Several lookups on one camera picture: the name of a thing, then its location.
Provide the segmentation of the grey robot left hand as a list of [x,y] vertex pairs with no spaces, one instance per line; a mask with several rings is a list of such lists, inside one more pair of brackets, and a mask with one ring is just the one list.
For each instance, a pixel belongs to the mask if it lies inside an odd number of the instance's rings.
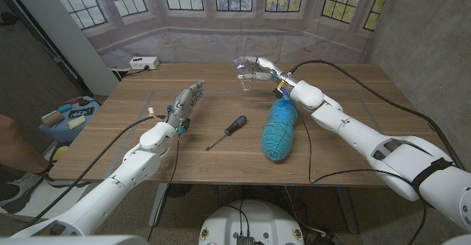
[[200,80],[186,89],[174,100],[170,113],[166,118],[166,123],[177,128],[183,119],[190,116],[196,103],[203,97],[203,85],[205,80]]

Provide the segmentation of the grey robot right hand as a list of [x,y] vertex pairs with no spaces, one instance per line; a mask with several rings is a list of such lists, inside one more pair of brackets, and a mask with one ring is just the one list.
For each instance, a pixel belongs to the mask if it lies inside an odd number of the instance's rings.
[[277,87],[274,89],[275,96],[290,96],[294,86],[298,83],[290,73],[283,72],[272,61],[263,57],[239,57],[234,60],[238,71],[238,80],[243,91],[252,90],[252,81],[274,81]]

